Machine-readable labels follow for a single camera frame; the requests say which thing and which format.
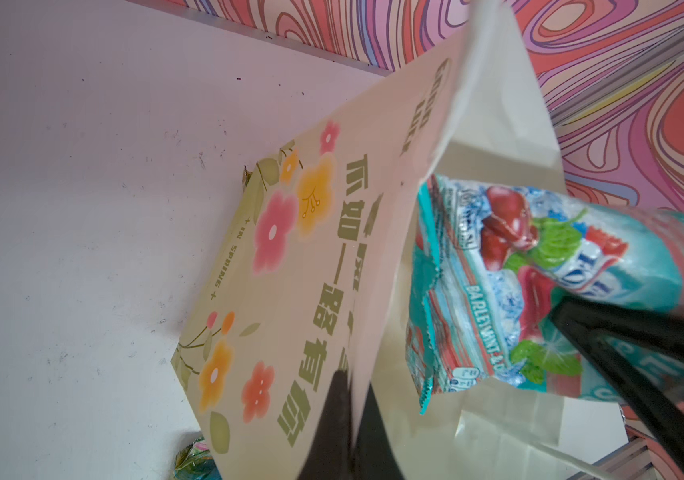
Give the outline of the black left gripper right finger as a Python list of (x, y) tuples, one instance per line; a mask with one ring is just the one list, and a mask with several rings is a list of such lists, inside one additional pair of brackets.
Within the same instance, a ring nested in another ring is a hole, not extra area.
[(357, 480), (405, 479), (392, 451), (372, 386), (369, 386), (353, 450), (353, 478)]

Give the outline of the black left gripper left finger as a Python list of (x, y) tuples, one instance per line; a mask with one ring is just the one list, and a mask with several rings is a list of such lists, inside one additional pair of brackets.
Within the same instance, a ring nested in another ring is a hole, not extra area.
[(351, 432), (348, 373), (337, 370), (332, 377), (318, 427), (298, 479), (352, 479)]

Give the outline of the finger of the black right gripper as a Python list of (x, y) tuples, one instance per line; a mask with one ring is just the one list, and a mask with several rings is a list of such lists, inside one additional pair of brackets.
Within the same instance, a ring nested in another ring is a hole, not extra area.
[(684, 318), (570, 297), (551, 320), (684, 474)]

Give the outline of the teal Fox's mint bag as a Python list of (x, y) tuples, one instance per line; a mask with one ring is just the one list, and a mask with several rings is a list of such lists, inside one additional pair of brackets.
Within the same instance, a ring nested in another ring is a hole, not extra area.
[(683, 213), (443, 175), (417, 202), (406, 357), (422, 407), (487, 378), (615, 402), (553, 309), (575, 297), (684, 318)]

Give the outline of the illustrated paper gift bag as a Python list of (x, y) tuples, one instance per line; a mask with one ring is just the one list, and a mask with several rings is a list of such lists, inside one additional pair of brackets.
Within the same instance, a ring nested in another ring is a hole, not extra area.
[(225, 479), (296, 479), (334, 373), (351, 454), (373, 387), (408, 479), (565, 479), (566, 401), (485, 380), (426, 413), (408, 372), (417, 192), (433, 173), (564, 192), (512, 8), (447, 39), (256, 165), (172, 363)]

